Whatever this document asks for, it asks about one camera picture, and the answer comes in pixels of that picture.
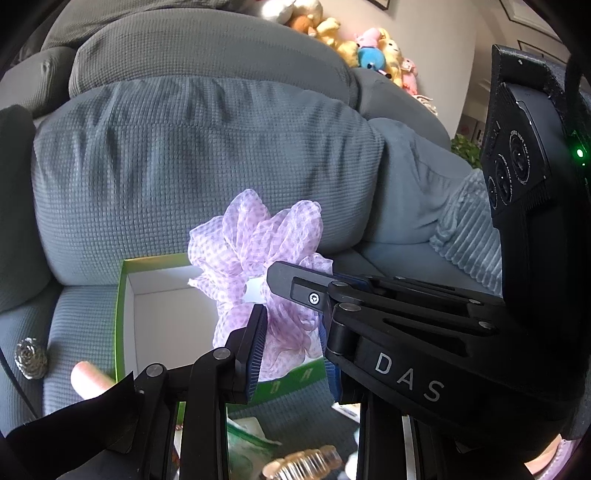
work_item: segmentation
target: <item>pink plush toy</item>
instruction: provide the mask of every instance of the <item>pink plush toy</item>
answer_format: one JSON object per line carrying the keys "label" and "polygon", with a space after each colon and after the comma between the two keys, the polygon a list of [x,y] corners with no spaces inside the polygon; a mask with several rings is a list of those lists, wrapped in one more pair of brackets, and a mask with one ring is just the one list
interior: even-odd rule
{"label": "pink plush toy", "polygon": [[411,95],[418,95],[417,66],[411,59],[404,59],[400,69],[402,70],[402,88]]}
{"label": "pink plush toy", "polygon": [[355,38],[359,48],[378,48],[378,40],[382,38],[382,32],[378,28],[370,28],[362,35]]}

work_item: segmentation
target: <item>blue plush toy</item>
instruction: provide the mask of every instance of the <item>blue plush toy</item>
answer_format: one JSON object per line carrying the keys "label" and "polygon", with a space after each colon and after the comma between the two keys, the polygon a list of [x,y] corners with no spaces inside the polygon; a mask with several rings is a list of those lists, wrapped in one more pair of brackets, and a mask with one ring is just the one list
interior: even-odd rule
{"label": "blue plush toy", "polygon": [[359,49],[357,54],[361,68],[375,70],[382,75],[388,76],[384,70],[386,68],[386,57],[379,48],[364,47]]}

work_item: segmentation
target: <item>camera lens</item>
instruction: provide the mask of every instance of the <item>camera lens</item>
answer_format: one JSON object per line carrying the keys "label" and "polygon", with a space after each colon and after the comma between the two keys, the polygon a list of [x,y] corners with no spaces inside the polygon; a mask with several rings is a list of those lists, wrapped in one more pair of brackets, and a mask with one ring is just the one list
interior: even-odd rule
{"label": "camera lens", "polygon": [[496,185],[492,177],[488,177],[488,182],[486,182],[486,188],[488,189],[488,199],[491,203],[491,207],[493,210],[495,210],[496,204],[499,201],[499,197],[496,193]]}
{"label": "camera lens", "polygon": [[511,152],[511,164],[515,170],[515,176],[517,180],[525,185],[530,178],[530,156],[523,137],[516,130],[511,132],[509,151]]}
{"label": "camera lens", "polygon": [[499,161],[496,163],[495,181],[501,200],[505,205],[508,205],[513,195],[513,187],[511,186],[511,174],[503,155],[499,155]]}

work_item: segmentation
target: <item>screw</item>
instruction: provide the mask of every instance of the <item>screw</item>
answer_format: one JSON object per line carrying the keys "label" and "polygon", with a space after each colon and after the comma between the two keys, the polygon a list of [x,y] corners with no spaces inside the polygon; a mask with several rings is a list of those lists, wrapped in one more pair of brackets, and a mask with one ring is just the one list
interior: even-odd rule
{"label": "screw", "polygon": [[339,303],[339,307],[347,312],[358,312],[361,310],[361,307],[355,303]]}
{"label": "screw", "polygon": [[216,348],[213,351],[213,357],[216,360],[225,360],[226,358],[228,358],[231,355],[231,351],[228,350],[226,347],[221,347],[221,348]]}
{"label": "screw", "polygon": [[318,303],[320,302],[320,297],[318,296],[318,294],[315,291],[313,291],[312,293],[310,293],[310,296],[308,297],[308,301],[312,305],[318,305]]}
{"label": "screw", "polygon": [[146,375],[149,377],[157,377],[164,372],[164,368],[160,364],[152,364],[146,369]]}
{"label": "screw", "polygon": [[495,326],[492,323],[484,322],[483,320],[478,322],[478,325],[480,325],[482,328],[485,328],[486,330],[494,330],[495,329]]}

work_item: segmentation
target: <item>ceiling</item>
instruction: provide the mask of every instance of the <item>ceiling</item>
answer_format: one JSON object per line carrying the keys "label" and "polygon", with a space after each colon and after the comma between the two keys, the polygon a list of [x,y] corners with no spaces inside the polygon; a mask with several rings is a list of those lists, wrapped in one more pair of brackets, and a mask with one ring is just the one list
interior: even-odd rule
{"label": "ceiling", "polygon": [[569,51],[523,0],[472,0],[478,10],[476,48],[464,113],[486,120],[491,87],[491,46],[501,44],[566,64]]}

